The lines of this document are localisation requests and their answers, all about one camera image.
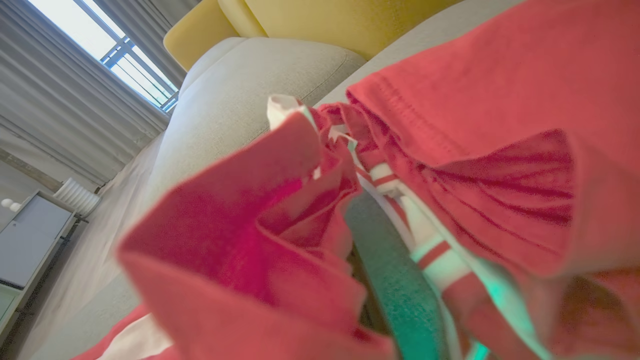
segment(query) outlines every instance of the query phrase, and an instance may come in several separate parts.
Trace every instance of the white knob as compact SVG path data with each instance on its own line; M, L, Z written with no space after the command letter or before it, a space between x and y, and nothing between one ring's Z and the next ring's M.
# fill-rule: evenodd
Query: white knob
M13 205L13 204L14 204L14 201L11 200L11 199L2 200L2 207L3 208L10 208L11 205Z

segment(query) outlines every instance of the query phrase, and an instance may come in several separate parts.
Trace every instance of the white cabinet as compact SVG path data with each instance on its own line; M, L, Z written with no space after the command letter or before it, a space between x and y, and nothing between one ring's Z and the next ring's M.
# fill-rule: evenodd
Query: white cabinet
M0 281L24 288L72 213L35 195L0 232Z
M51 261L58 240L70 229L73 216L73 209L38 191L0 231L0 341Z

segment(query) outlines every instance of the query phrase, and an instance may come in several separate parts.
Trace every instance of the curtain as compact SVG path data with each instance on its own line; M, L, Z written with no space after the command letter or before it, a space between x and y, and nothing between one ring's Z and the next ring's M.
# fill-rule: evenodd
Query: curtain
M164 48L167 31L199 0L95 0L134 44L180 88L186 72Z
M0 126L102 184L168 121L31 3L0 0Z

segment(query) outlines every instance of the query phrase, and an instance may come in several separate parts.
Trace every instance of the floor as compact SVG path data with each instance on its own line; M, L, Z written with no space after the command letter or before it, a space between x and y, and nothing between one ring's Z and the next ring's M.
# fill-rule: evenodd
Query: floor
M121 272L113 250L122 233L141 215L143 193L162 136L156 138L100 190L102 201L61 253L45 281L33 318L20 327L4 358L28 360L47 336L76 314Z

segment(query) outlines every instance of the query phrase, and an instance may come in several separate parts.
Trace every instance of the window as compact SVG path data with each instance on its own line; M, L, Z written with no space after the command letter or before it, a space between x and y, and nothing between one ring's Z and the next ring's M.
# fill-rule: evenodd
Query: window
M29 0L122 81L163 111L178 89L93 0Z

